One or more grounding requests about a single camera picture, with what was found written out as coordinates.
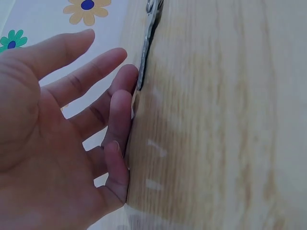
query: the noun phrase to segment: flower pattern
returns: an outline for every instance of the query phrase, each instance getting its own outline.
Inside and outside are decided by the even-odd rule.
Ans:
[[[2,37],[0,39],[0,43],[3,45],[2,47],[0,47],[0,53],[7,50],[7,49],[14,49],[17,47],[21,47],[24,44],[27,43],[28,38],[27,37],[22,37],[24,34],[23,30],[19,30],[17,31],[17,33],[15,34],[14,30],[11,30],[9,32],[8,37]]]
[[[69,0],[73,5],[64,8],[63,13],[73,14],[69,19],[71,24],[78,24],[83,18],[84,24],[95,24],[95,16],[107,17],[108,11],[103,7],[111,4],[111,0]]]

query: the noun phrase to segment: light wood grain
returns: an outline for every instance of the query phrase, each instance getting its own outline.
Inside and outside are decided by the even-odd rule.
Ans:
[[[130,0],[122,37],[136,65],[145,2]],[[306,9],[165,0],[135,95],[126,229],[307,229]]]

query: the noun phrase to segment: white scratch mark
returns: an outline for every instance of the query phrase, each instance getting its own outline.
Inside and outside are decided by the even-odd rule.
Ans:
[[[150,189],[158,190],[158,191],[162,191],[164,189],[163,185],[157,183],[156,181],[150,180],[150,179],[146,179],[146,187]]]
[[[166,157],[167,156],[167,151],[163,148],[161,148],[160,146],[158,146],[157,143],[155,143],[153,140],[147,140],[147,145],[149,146],[153,146],[154,148],[156,148],[159,151],[160,157]]]

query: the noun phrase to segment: fingernail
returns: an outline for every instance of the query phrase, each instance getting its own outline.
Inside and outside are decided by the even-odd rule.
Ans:
[[[116,148],[117,148],[117,152],[120,152],[120,148],[119,148],[119,143],[117,141],[113,141],[113,143],[116,145]]]

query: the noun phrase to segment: knuckle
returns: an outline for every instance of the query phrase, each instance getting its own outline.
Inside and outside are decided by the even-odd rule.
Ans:
[[[97,120],[101,123],[101,125],[104,127],[107,124],[107,118],[104,116],[103,113],[101,113],[97,108],[95,108],[93,105],[89,106],[90,111],[93,113],[93,115],[97,118]]]
[[[84,94],[82,83],[78,77],[76,77],[74,74],[70,74],[68,76],[68,80],[79,95]]]

